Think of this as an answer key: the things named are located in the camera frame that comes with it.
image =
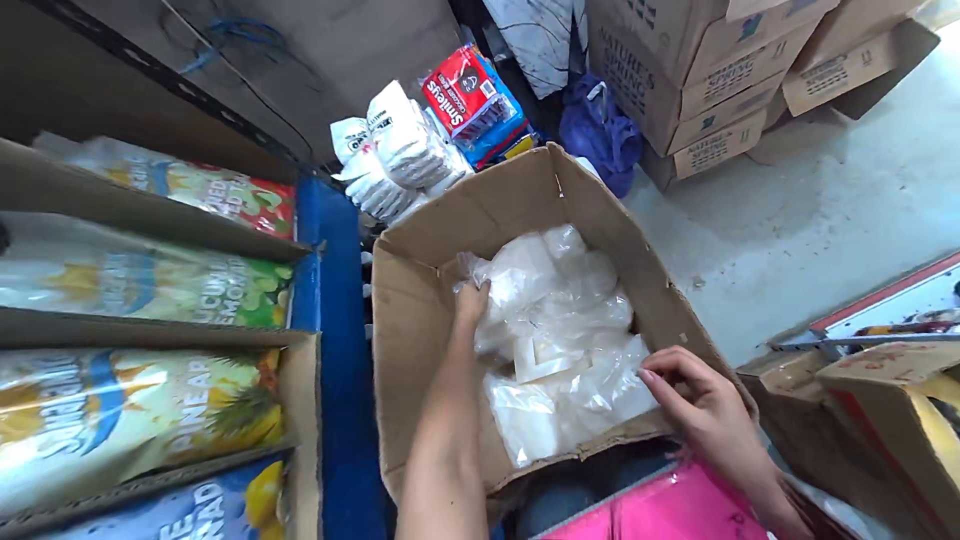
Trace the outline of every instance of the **blue plastic bag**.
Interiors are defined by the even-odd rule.
[[[587,73],[564,97],[560,138],[565,150],[590,160],[617,198],[630,192],[634,163],[640,161],[640,129],[613,102],[606,83]]]

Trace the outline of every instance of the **red label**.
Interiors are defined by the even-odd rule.
[[[446,130],[456,135],[490,107],[496,88],[473,49],[466,46],[454,51],[423,82],[423,95]]]

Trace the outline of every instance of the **right hand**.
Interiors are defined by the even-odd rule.
[[[760,444],[756,426],[732,382],[679,346],[647,356],[639,376],[694,453],[751,502],[756,504],[771,490],[781,491],[780,469]],[[692,401],[667,380],[685,382]]]

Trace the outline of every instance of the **lemon illustration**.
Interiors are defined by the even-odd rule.
[[[276,521],[276,499],[280,494],[280,473],[282,472],[282,462],[272,463],[247,486],[246,514],[247,521],[252,527],[264,528]],[[282,538],[283,529],[278,529],[280,536],[277,538]],[[264,536],[266,532],[266,529],[261,530],[260,537],[269,538]]]
[[[277,518],[260,529],[260,540],[283,540],[283,525]]]

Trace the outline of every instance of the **stacked cardboard boxes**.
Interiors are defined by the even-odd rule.
[[[922,3],[842,0],[824,17],[783,81],[790,113],[798,116],[834,100],[836,109],[859,119],[940,42],[908,18]]]
[[[661,189],[756,144],[765,107],[837,2],[588,0],[590,68],[639,124],[641,166]]]

